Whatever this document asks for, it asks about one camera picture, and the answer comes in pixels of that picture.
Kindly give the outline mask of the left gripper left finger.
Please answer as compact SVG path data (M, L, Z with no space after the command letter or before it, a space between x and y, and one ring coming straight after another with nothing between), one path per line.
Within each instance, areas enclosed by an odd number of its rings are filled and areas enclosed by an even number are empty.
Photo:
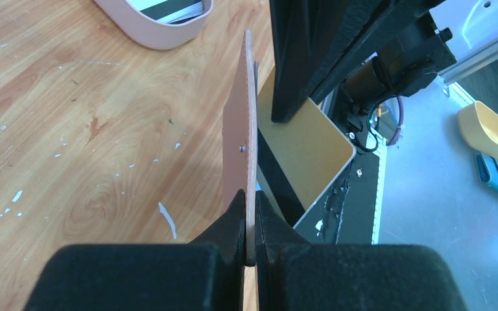
M246 195L186 244L74 244L46 263L26 310L241 310Z

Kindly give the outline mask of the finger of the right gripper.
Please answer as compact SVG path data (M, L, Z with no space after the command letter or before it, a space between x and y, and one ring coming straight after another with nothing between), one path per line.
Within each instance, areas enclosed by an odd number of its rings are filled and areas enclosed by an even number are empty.
M270 1L275 59L271 120L287 123L439 1Z

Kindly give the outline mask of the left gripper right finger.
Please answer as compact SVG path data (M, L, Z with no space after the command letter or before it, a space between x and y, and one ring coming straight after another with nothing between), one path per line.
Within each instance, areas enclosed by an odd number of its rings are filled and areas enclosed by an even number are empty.
M403 244L312 244L255 195L260 310L465 310L437 252Z

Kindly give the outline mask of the gold credit card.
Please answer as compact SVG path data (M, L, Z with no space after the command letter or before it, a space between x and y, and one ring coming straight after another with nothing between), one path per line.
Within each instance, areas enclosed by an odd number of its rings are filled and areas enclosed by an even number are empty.
M274 210L291 226L299 223L354 158L348 138L307 99L286 123L272 122L274 75L257 98L257 181Z

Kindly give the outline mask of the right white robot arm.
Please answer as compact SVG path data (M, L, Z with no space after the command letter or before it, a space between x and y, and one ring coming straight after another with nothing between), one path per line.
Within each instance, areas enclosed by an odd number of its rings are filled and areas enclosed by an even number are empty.
M498 38L498 1L271 1L269 121L333 96L333 121L375 135L379 107Z

